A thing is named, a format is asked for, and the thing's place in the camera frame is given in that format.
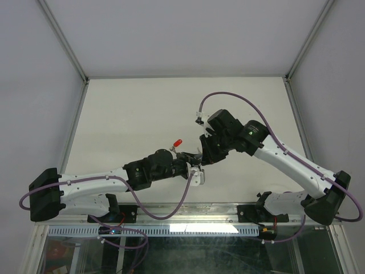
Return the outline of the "key with red tag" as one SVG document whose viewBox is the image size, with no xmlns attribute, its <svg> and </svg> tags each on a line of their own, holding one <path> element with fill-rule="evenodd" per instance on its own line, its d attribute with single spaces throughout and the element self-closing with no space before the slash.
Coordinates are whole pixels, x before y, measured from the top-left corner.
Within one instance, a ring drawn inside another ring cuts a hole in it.
<svg viewBox="0 0 365 274">
<path fill-rule="evenodd" d="M 172 146 L 170 147 L 170 151 L 176 151 L 176 148 L 178 147 L 178 146 L 180 146 L 181 144 L 183 143 L 183 140 L 182 139 L 178 139 L 178 140 L 176 140 L 173 144 L 172 144 Z"/>
</svg>

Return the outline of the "metal keyring with clips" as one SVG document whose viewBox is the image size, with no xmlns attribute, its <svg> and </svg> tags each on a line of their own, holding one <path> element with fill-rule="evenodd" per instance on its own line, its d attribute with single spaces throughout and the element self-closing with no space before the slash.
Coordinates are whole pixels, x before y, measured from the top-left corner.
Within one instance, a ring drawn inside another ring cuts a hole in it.
<svg viewBox="0 0 365 274">
<path fill-rule="evenodd" d="M 199 147 L 197 147 L 197 153 L 195 154 L 195 158 L 200 162 L 201 166 L 204 164 L 203 153 Z"/>
</svg>

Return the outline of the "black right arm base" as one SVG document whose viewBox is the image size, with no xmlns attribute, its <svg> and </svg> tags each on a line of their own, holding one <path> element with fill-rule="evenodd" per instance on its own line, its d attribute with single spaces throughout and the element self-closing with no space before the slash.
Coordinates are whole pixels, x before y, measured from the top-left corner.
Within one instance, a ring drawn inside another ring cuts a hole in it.
<svg viewBox="0 0 365 274">
<path fill-rule="evenodd" d="M 258 194 L 258 200 L 254 204 L 240 204 L 237 206 L 239 223 L 254 223 L 263 226 L 264 223 L 288 223 L 288 214 L 273 215 L 264 208 L 265 201 L 272 194 L 271 191 Z"/>
</svg>

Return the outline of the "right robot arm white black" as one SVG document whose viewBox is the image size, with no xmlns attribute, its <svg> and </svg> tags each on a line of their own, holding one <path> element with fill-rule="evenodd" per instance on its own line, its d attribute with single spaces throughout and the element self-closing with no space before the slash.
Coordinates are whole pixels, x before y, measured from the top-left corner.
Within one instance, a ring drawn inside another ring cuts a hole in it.
<svg viewBox="0 0 365 274">
<path fill-rule="evenodd" d="M 228 110 L 213 115 L 197 113 L 196 123 L 203 126 L 200 136 L 203 166 L 224 160 L 230 151 L 244 152 L 260 159 L 295 181 L 300 192 L 258 195 L 255 215 L 268 221 L 274 215 L 306 215 L 321 225 L 330 225 L 338 213 L 350 175 L 344 171 L 333 173 L 295 151 L 278 145 L 268 128 L 256 120 L 242 124 Z"/>
</svg>

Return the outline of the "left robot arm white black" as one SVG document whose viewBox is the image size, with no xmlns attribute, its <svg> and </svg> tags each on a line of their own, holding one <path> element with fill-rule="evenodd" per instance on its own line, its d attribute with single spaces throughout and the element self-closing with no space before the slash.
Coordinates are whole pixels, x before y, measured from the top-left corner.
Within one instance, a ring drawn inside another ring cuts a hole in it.
<svg viewBox="0 0 365 274">
<path fill-rule="evenodd" d="M 60 174 L 56 168 L 44 170 L 29 185 L 30 219 L 48 221 L 58 215 L 93 215 L 106 221 L 119 217 L 118 192 L 137 192 L 153 182 L 182 177 L 198 185 L 204 179 L 202 155 L 165 149 L 123 167 L 88 175 Z"/>
</svg>

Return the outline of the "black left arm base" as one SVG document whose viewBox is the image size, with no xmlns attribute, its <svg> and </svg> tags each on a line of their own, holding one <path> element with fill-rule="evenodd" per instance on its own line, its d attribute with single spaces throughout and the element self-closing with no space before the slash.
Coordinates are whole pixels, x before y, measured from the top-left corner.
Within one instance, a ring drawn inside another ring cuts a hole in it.
<svg viewBox="0 0 365 274">
<path fill-rule="evenodd" d="M 108 212 L 101 217 L 96 217 L 98 221 L 114 224 L 136 223 L 137 210 L 139 208 L 137 205 L 120 205 L 114 194 L 106 194 L 106 198 L 109 202 Z"/>
</svg>

